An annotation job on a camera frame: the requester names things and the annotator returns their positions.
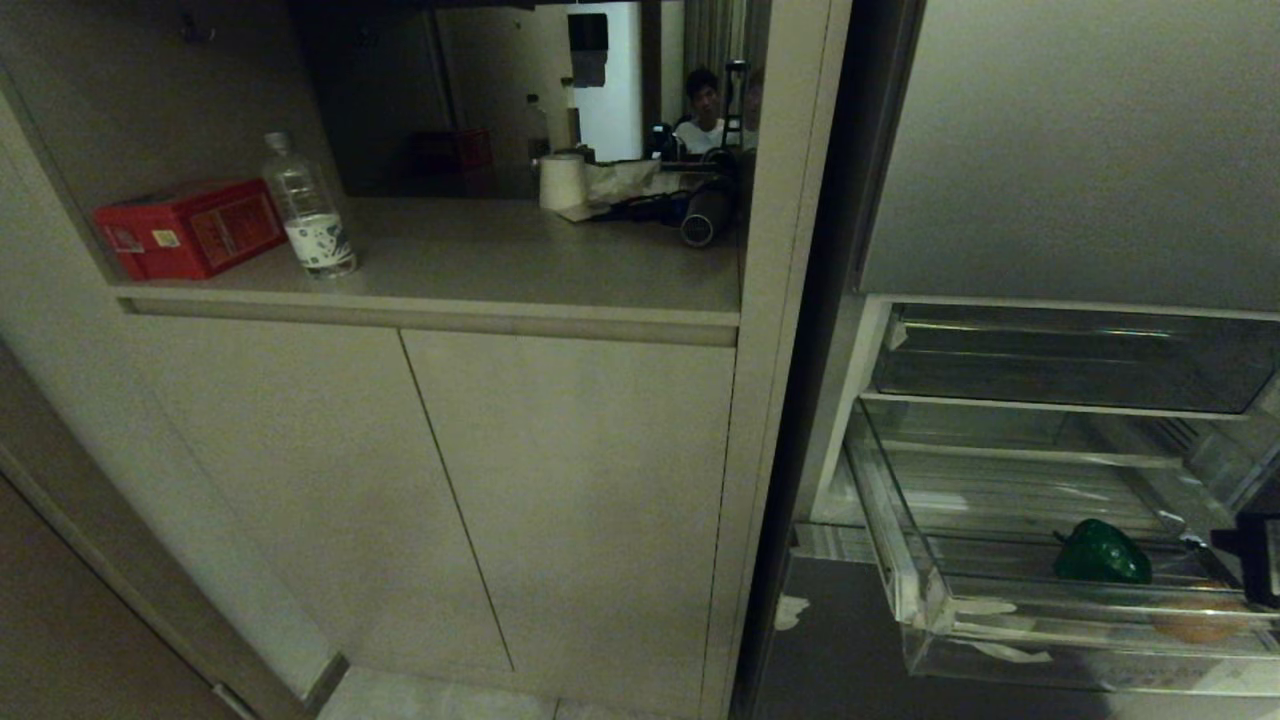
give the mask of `plastic water bottle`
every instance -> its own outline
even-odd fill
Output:
[[[526,95],[525,140],[529,145],[529,167],[538,174],[538,160],[552,154],[552,133],[547,127],[547,111],[538,105],[536,95]]]
[[[312,278],[338,278],[356,269],[342,218],[315,163],[293,150],[287,132],[266,133],[274,155],[262,165],[262,179],[284,220],[298,263]]]

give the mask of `countertop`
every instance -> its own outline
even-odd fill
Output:
[[[657,223],[570,223],[535,202],[352,199],[361,268],[308,278],[288,245],[207,281],[118,281],[120,299],[736,327],[739,250]]]

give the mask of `bottle cap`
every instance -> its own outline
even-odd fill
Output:
[[[288,131],[269,132],[262,136],[262,140],[266,141],[268,147],[282,155],[287,155],[291,150],[293,150],[293,136],[291,136]]]

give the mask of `refrigerator drawer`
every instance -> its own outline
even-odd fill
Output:
[[[1198,542],[1230,519],[1176,457],[1108,425],[1124,419],[914,409],[858,401],[844,443],[913,673],[1280,696],[1280,612]],[[1055,533],[1088,518],[1137,542],[1151,584],[1055,577]]]
[[[1183,416],[1249,409],[1280,323],[1112,310],[878,301],[876,396],[1097,406]]]

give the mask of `tile floor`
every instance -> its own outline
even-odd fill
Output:
[[[671,720],[572,700],[352,667],[319,720]]]

